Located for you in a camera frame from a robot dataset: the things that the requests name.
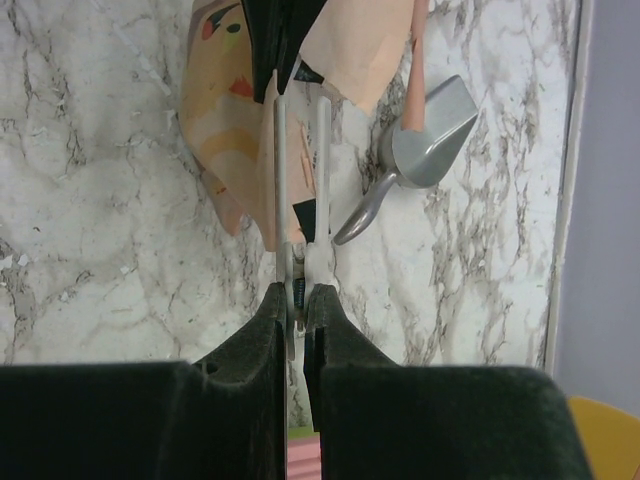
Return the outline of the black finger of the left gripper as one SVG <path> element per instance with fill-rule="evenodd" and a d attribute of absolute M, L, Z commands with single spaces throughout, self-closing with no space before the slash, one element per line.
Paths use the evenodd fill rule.
<path fill-rule="evenodd" d="M 283 94 L 289 80 L 321 84 L 324 77 L 304 61 L 300 48 L 326 0 L 242 0 L 251 41 L 253 99 L 263 103 L 273 72 Z"/>

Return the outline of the metal bag sealing clip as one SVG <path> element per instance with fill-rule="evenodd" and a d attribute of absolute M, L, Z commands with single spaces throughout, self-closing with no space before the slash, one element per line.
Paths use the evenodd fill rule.
<path fill-rule="evenodd" d="M 331 276 L 330 146 L 331 102 L 317 101 L 315 163 L 303 171 L 315 197 L 293 202 L 288 195 L 287 110 L 285 97 L 274 101 L 276 280 L 284 285 L 282 321 L 286 359 L 295 359 L 295 337 L 306 330 L 311 292 Z"/>

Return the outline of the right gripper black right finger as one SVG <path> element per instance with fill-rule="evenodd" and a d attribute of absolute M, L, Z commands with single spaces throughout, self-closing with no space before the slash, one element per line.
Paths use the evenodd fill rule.
<path fill-rule="evenodd" d="M 347 318 L 308 303 L 304 375 L 326 479 L 588 479 L 564 394 L 539 370 L 401 366 Z"/>

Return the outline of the pink cat litter bag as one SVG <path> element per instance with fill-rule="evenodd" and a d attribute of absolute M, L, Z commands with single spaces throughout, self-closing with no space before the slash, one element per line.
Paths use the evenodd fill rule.
<path fill-rule="evenodd" d="M 178 114 L 224 230 L 244 217 L 264 248 L 311 242 L 317 185 L 301 88 L 364 112 L 412 55 L 401 126 L 424 120 L 425 1 L 197 1 Z"/>

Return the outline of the grey metal litter scoop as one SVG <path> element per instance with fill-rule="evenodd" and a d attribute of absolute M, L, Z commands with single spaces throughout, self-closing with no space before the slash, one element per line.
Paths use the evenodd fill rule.
<path fill-rule="evenodd" d="M 377 157 L 385 172 L 334 235 L 335 244 L 350 242 L 371 225 L 392 186 L 411 189 L 436 186 L 451 169 L 479 115 L 458 75 L 449 77 L 426 95 L 425 111 L 421 132 L 403 130 L 400 119 L 384 131 Z"/>

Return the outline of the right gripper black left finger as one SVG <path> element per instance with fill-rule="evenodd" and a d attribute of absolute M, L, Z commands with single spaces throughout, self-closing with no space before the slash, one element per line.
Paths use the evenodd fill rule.
<path fill-rule="evenodd" d="M 196 363 L 5 366 L 5 479 L 282 479 L 286 296 Z"/>

